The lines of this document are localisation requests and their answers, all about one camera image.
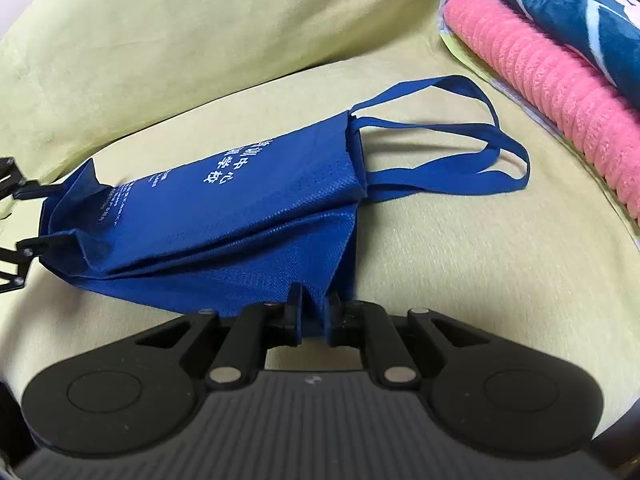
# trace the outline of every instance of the bag handle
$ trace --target bag handle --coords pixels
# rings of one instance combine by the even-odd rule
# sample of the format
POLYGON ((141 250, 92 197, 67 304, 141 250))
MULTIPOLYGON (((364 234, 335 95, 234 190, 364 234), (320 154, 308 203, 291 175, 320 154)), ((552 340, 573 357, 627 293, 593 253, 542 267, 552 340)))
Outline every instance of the bag handle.
POLYGON ((453 75, 398 83, 377 97, 355 105, 350 111, 391 101, 429 86, 437 86, 456 94, 481 100, 489 107, 495 125, 485 123, 407 124, 374 117, 354 118, 352 116, 352 131, 355 132, 365 126, 425 128, 484 140, 487 146, 480 152, 445 156, 429 161, 415 169, 391 168, 367 172, 367 199, 371 202, 384 202, 422 190, 457 195, 486 195, 523 189, 530 176, 530 161, 527 150, 500 130, 498 117, 491 101, 475 83, 464 76, 453 75), (522 177, 513 178, 502 171, 485 171, 496 162, 500 150, 507 150, 526 163, 527 170, 522 177))
POLYGON ((491 117, 494 119, 495 126, 497 128, 500 128, 498 114, 495 112, 494 105, 491 103, 491 101, 489 101, 489 98, 486 96, 486 94, 476 83, 471 81, 471 79, 466 76, 457 74, 432 77, 430 79, 418 79, 416 81, 403 81, 401 83, 393 85, 391 88, 388 88, 384 92, 367 101, 363 101, 361 103, 353 105, 353 107, 351 107, 351 110, 349 110, 349 114, 353 114, 354 112, 362 110, 363 108, 369 108, 370 106, 375 106, 393 101, 394 99, 399 99, 401 97, 404 97, 405 95, 419 92, 420 90, 424 90, 425 88, 428 88, 430 86, 442 88, 443 90, 451 92, 452 94, 471 97, 472 99, 482 101, 489 108, 491 117))

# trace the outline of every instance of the pink towel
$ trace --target pink towel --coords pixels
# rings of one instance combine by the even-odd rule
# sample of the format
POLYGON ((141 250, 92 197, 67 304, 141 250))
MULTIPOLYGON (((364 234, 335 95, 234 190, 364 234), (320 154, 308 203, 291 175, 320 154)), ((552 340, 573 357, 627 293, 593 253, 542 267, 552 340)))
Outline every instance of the pink towel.
POLYGON ((450 0, 447 25, 584 153, 640 213, 640 113, 604 76, 501 0, 450 0))

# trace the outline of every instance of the yellow-green cushion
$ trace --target yellow-green cushion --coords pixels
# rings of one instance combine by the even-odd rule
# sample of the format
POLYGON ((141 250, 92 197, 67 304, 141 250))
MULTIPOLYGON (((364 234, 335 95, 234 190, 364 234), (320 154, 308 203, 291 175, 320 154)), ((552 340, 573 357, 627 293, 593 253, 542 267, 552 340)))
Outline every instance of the yellow-green cushion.
POLYGON ((424 11, 421 0, 36 0, 0 40, 0 150, 51 181, 150 124, 379 46, 424 11))
MULTIPOLYGON (((456 72, 469 74, 443 44, 429 48, 418 36, 238 92, 121 139, 95 155, 98 179, 141 178, 315 123, 396 82, 456 72), (176 137, 180 143, 168 149, 176 137)), ((602 430, 638 398, 640 255, 580 160, 505 96, 483 89, 504 131, 529 150, 529 186, 483 197, 418 193, 363 206, 357 297, 393 314, 426 306, 584 367, 604 391, 602 430)), ((437 89, 367 113, 407 123, 490 120, 483 104, 437 89)), ((362 140, 370 170, 412 167, 478 146, 425 130, 366 128, 362 140)), ((513 161, 505 157, 501 168, 516 170, 513 161)), ((17 204, 0 246, 36 234, 40 202, 17 204)), ((25 290, 0 296, 0 372, 20 394, 51 362, 173 315, 79 290, 36 263, 25 290)), ((277 349, 269 362, 316 368, 322 354, 320 345, 302 353, 277 349)), ((326 362, 353 364, 348 352, 326 362)))

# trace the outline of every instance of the non-woven bag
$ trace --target non-woven bag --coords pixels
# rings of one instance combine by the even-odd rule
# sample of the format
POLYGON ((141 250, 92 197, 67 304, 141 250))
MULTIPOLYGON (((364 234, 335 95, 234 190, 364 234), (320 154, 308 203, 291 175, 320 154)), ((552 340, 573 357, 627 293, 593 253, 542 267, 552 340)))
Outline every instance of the non-woven bag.
POLYGON ((361 202, 419 191, 494 194, 522 189, 528 180, 526 149, 500 130, 491 102, 472 81, 459 75, 407 81, 301 130, 117 187, 100 184, 89 160, 44 202, 38 240, 49 248, 40 261, 80 288, 183 313, 213 308, 233 316, 246 304, 283 301, 289 285, 301 282, 312 299, 304 313, 308 333, 324 325, 329 291, 351 296, 361 202), (429 86, 481 100, 494 124, 354 115, 429 86), (487 144, 414 169, 367 172, 364 126, 426 128, 487 144), (523 176, 488 169, 500 150, 526 163, 523 176))

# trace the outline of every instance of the blue fleece blanket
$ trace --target blue fleece blanket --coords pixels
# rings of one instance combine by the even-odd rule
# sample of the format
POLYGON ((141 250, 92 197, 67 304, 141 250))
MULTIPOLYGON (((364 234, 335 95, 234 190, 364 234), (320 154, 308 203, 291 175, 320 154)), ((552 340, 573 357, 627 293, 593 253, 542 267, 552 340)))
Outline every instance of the blue fleece blanket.
POLYGON ((503 0, 582 54, 640 108, 640 3, 636 0, 503 0))

